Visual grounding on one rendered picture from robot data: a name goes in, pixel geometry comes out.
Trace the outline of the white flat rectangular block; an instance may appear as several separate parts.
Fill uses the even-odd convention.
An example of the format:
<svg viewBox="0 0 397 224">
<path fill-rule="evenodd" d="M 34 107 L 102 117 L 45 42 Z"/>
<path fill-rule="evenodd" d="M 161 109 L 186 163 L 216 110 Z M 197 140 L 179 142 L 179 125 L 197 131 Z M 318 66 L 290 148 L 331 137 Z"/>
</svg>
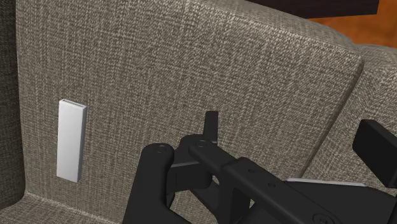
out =
<svg viewBox="0 0 397 224">
<path fill-rule="evenodd" d="M 62 99 L 58 120 L 56 175 L 77 183 L 82 173 L 87 106 Z"/>
</svg>

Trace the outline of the grey woven fabric sofa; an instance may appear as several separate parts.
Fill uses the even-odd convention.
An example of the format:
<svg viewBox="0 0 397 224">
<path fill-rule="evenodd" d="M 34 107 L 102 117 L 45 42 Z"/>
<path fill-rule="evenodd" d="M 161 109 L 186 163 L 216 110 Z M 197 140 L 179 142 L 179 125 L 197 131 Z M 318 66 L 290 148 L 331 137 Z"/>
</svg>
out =
<svg viewBox="0 0 397 224">
<path fill-rule="evenodd" d="M 59 101 L 87 106 L 81 179 L 57 177 Z M 292 185 L 344 224 L 386 224 L 397 189 L 352 150 L 397 136 L 397 48 L 245 0 L 0 0 L 0 224 L 122 224 L 142 149 L 199 140 Z"/>
</svg>

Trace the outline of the dark brown table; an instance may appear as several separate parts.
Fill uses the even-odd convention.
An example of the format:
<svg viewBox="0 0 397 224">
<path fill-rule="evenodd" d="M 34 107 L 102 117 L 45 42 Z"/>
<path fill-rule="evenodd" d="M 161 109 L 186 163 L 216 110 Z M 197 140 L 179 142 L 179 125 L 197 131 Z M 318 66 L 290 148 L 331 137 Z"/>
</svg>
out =
<svg viewBox="0 0 397 224">
<path fill-rule="evenodd" d="M 380 0 L 246 0 L 302 18 L 376 15 Z"/>
</svg>

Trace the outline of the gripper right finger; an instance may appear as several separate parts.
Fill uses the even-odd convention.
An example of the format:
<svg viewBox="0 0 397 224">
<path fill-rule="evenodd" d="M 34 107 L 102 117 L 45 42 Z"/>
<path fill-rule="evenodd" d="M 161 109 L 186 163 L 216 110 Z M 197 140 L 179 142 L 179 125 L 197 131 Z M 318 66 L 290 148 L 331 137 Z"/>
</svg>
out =
<svg viewBox="0 0 397 224">
<path fill-rule="evenodd" d="M 397 136 L 376 120 L 361 120 L 352 149 L 386 188 L 397 188 Z"/>
</svg>

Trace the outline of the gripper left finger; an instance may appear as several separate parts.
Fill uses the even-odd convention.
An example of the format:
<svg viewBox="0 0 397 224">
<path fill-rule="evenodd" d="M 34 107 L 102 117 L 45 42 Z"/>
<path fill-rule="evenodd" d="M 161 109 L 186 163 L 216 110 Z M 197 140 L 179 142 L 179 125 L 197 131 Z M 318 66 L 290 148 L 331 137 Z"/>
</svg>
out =
<svg viewBox="0 0 397 224">
<path fill-rule="evenodd" d="M 207 111 L 201 138 L 189 154 L 217 182 L 209 179 L 183 188 L 192 191 L 218 224 L 250 224 L 271 220 L 279 224 L 342 224 L 323 206 L 299 193 L 252 160 L 234 158 L 217 145 L 217 111 Z M 122 224 L 191 224 L 170 209 L 168 187 L 174 149 L 165 143 L 149 144 L 141 152 Z"/>
</svg>

